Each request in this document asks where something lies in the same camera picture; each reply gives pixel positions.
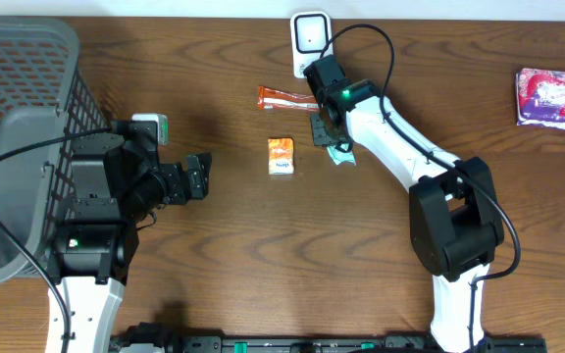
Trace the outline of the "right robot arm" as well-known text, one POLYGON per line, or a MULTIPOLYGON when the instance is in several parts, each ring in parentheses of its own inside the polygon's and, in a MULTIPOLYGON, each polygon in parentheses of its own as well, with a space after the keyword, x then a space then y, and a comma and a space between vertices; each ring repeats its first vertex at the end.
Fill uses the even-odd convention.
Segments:
POLYGON ((463 161, 434 145, 374 83, 348 79, 332 55, 314 61, 303 74, 326 135, 364 146, 407 190, 411 244, 433 276, 431 335, 444 351, 472 350, 484 331, 482 295, 471 285, 488 273, 504 240, 488 165, 478 157, 463 161))

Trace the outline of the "brown snack bar wrapper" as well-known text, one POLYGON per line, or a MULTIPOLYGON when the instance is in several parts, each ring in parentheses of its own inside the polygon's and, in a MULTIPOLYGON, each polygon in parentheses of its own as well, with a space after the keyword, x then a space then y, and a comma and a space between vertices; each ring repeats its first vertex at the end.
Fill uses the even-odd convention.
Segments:
POLYGON ((312 95, 280 91, 263 85, 258 87, 257 108, 260 110, 307 112, 318 112, 320 110, 312 95))

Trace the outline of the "teal snack wrapper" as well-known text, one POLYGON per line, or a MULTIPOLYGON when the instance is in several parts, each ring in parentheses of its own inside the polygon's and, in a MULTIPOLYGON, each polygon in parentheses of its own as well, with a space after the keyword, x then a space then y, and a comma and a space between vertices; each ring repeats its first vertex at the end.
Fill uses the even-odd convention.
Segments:
POLYGON ((338 166, 340 164, 352 164, 357 165, 355 156, 352 151, 341 152, 337 150, 334 146, 329 146, 327 152, 332 159, 332 161, 338 166))

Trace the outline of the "purple red tissue pack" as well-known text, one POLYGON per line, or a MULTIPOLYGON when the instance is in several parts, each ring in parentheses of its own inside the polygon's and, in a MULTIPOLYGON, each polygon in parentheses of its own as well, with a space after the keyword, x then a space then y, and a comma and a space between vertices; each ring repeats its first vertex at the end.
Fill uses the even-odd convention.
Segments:
POLYGON ((565 130, 565 72, 524 68, 515 75, 517 126, 565 130))

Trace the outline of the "orange tissue packet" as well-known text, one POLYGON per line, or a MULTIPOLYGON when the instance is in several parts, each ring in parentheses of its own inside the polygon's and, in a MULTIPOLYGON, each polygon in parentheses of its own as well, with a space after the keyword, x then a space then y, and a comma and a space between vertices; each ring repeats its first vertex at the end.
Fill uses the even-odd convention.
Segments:
POLYGON ((292 138, 270 138, 268 140, 268 171, 271 176, 292 175, 294 173, 293 157, 292 138))

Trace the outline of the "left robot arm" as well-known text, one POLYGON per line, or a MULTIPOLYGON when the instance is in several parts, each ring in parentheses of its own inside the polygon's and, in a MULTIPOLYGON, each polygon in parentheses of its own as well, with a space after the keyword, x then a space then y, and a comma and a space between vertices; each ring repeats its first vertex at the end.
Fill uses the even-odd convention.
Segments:
POLYGON ((47 269, 57 288, 49 296, 49 352, 108 351, 140 222, 208 194, 211 154, 161 163, 159 127, 117 121, 72 141, 75 190, 59 207, 47 269))

